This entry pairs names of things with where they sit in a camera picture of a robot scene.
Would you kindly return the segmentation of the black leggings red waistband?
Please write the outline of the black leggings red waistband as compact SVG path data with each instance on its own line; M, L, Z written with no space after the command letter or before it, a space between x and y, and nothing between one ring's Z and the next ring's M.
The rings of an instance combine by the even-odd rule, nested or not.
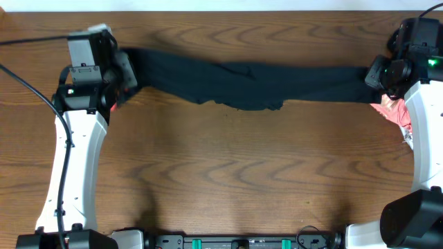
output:
M195 104L213 101L245 111L278 110L286 100L378 104L365 84L366 67L294 67L258 62L209 62L159 50L124 48L138 86L153 87Z

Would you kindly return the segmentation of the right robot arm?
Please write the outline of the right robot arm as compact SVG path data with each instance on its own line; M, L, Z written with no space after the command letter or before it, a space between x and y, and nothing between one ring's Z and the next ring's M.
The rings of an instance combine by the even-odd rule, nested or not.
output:
M349 225L345 248L441 248L442 24L405 19L390 50L391 58L376 57L365 83L406 103L413 128L413 186L410 194L387 204L378 221Z

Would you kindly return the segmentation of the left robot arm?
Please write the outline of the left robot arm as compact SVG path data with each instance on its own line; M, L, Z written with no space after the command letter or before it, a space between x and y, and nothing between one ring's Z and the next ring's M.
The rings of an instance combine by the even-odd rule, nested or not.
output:
M136 86L128 55L108 28L67 37L71 65L48 101L55 112L56 149L43 210L17 248L142 248L142 232L97 232L96 180L110 111Z

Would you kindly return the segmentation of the pink garment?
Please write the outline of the pink garment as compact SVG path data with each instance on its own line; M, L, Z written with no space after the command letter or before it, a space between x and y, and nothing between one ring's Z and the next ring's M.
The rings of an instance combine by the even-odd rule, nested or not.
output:
M387 95L381 96L380 104L371 104L385 119L395 123L408 132L412 132L410 114L403 99L391 100Z

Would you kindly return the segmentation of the white floral garment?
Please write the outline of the white floral garment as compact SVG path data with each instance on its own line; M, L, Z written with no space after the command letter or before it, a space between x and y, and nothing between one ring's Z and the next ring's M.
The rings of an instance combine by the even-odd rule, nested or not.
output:
M404 127L400 127L400 130L401 130L402 136L404 138L404 142L411 149L413 149L413 136L412 136L412 133L408 129L404 128Z

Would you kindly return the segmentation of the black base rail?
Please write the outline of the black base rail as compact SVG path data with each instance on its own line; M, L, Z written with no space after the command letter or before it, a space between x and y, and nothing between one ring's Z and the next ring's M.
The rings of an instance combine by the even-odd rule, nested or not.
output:
M286 235L186 235L150 234L140 228L117 230L109 235L119 248L144 249L340 249L345 247L340 232L320 231L314 226L303 227Z

